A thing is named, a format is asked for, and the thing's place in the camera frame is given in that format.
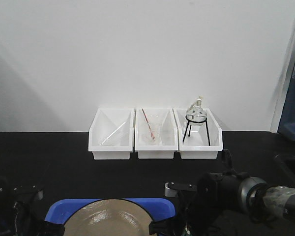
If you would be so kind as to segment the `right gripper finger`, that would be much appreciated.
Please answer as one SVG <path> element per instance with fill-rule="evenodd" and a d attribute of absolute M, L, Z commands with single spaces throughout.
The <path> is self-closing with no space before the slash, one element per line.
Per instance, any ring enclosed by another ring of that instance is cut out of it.
<path fill-rule="evenodd" d="M 185 223 L 174 218 L 160 221 L 152 221 L 148 226 L 149 235 L 181 236 L 185 229 Z"/>

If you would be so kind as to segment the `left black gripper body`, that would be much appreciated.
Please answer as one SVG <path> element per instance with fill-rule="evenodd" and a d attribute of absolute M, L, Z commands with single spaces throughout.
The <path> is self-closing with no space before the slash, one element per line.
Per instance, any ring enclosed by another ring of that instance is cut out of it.
<path fill-rule="evenodd" d="M 45 223 L 39 219 L 32 205 L 39 201 L 37 197 L 28 197 L 25 201 L 8 198 L 5 210 L 5 236 L 46 236 Z"/>

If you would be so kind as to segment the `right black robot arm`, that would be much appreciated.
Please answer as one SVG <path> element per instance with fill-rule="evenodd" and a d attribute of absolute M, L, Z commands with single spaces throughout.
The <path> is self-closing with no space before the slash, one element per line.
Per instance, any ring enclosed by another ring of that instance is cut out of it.
<path fill-rule="evenodd" d="M 268 225 L 276 218 L 295 224 L 295 188 L 274 186 L 247 173 L 205 173 L 197 184 L 165 183 L 165 196 L 176 197 L 173 217 L 152 221 L 150 235 L 208 236 L 213 222 L 226 210 Z"/>

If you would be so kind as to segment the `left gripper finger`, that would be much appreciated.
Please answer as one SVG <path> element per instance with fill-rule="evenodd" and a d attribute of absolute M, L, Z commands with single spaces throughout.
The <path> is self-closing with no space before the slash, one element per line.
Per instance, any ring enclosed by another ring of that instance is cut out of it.
<path fill-rule="evenodd" d="M 39 236 L 64 236 L 65 227 L 63 224 L 55 224 L 48 221 L 42 221 L 38 228 Z"/>

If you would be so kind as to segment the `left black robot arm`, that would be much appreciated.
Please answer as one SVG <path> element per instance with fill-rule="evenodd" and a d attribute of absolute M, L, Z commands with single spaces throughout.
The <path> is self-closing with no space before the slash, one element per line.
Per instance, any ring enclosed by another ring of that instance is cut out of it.
<path fill-rule="evenodd" d="M 0 236 L 62 236 L 65 227 L 40 219 L 32 203 L 43 199 L 43 187 L 12 188 L 0 176 Z"/>

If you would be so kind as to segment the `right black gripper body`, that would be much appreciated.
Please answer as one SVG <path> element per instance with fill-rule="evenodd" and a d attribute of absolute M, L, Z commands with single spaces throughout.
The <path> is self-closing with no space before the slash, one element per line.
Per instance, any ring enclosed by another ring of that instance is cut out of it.
<path fill-rule="evenodd" d="M 222 213 L 217 193 L 179 191 L 177 210 L 178 236 L 210 236 L 219 228 L 213 222 Z"/>

